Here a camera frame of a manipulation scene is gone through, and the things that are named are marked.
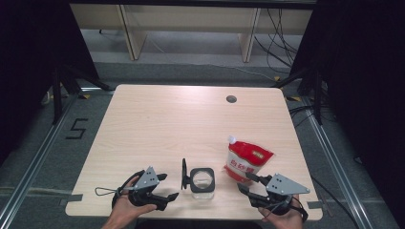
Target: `wire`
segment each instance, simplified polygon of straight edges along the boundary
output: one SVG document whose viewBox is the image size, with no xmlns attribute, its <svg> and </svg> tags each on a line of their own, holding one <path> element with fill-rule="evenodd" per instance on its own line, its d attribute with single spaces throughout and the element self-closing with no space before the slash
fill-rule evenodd
<svg viewBox="0 0 405 229">
<path fill-rule="evenodd" d="M 192 63 L 176 62 L 176 61 L 173 61 L 173 60 L 171 60 L 170 58 L 168 58 L 168 57 L 167 57 L 167 53 L 166 53 L 163 49 L 161 49 L 161 48 L 159 47 L 159 45 L 156 44 L 156 42 L 155 42 L 153 39 L 151 39 L 151 38 L 148 38 L 148 39 L 149 39 L 149 40 L 151 41 L 151 43 L 155 46 L 156 49 L 158 49 L 160 52 L 162 52 L 162 53 L 164 54 L 164 57 L 167 59 L 167 61 L 168 61 L 169 63 L 178 64 L 178 65 L 213 66 L 213 67 L 219 67 L 219 68 L 234 69 L 234 70 L 238 70 L 238 71 L 243 72 L 243 73 L 249 73 L 249 74 L 260 75 L 260 76 L 263 76 L 263 77 L 265 77 L 265 78 L 267 78 L 267 79 L 269 79 L 269 80 L 271 80 L 271 81 L 273 81 L 273 82 L 276 81 L 275 79 L 271 78 L 271 77 L 268 76 L 268 75 L 265 75 L 265 74 L 262 74 L 262 73 L 254 73 L 254 72 L 246 71 L 246 70 L 240 69 L 240 68 L 238 68 L 238 67 L 225 66 L 225 65 L 215 65 L 215 64 L 192 64 Z"/>
<path fill-rule="evenodd" d="M 297 125 L 294 126 L 294 128 L 297 128 L 299 125 L 301 125 L 305 120 L 307 120 L 309 117 L 311 117 L 312 115 L 314 115 L 314 113 L 306 116 L 304 119 L 302 119 Z"/>
<path fill-rule="evenodd" d="M 267 9 L 267 14 L 268 14 L 268 17 L 269 17 L 270 20 L 271 20 L 271 23 L 273 24 L 274 29 L 275 29 L 275 33 L 274 33 L 274 35 L 273 35 L 272 38 L 271 38 L 270 34 L 268 35 L 268 37 L 270 37 L 270 39 L 271 39 L 270 46 L 271 46 L 272 43 L 274 43 L 274 44 L 276 44 L 278 47 L 280 47 L 281 49 L 284 49 L 285 52 L 286 52 L 286 55 L 287 55 L 287 58 L 288 58 L 289 63 L 292 64 L 292 62 L 293 62 L 294 59 L 293 59 L 293 57 L 292 57 L 292 55 L 291 55 L 291 52 L 297 53 L 297 50 L 296 50 L 295 48 L 293 48 L 293 47 L 286 41 L 286 39 L 284 38 L 283 23 L 282 23 L 283 10 L 282 10 L 282 9 L 278 9 L 278 14 L 279 14 L 279 15 L 278 15 L 278 19 L 279 19 L 279 21 L 278 21 L 278 23 L 277 23 L 277 26 L 276 26 L 276 24 L 275 24 L 275 22 L 274 22 L 274 20 L 273 20 L 273 18 L 272 18 L 272 16 L 271 16 L 271 13 L 270 13 L 269 9 Z M 277 42 L 275 42 L 274 39 L 275 39 L 276 35 L 279 36 L 280 40 L 281 40 L 282 43 L 283 43 L 283 46 L 282 46 L 282 45 L 279 45 Z"/>
<path fill-rule="evenodd" d="M 355 228 L 359 228 L 357 222 L 355 221 L 352 214 L 348 211 L 348 209 L 346 209 L 346 207 L 343 206 L 343 204 L 339 200 L 337 200 L 337 198 L 321 182 L 319 182 L 315 177 L 313 177 L 313 175 L 310 175 L 310 178 L 313 179 L 313 181 L 315 181 L 319 186 L 321 186 L 321 188 L 323 188 L 325 192 L 327 192 L 330 195 L 330 197 L 333 198 L 333 200 L 343 209 L 343 211 L 345 211 L 345 213 L 354 223 Z"/>
</svg>

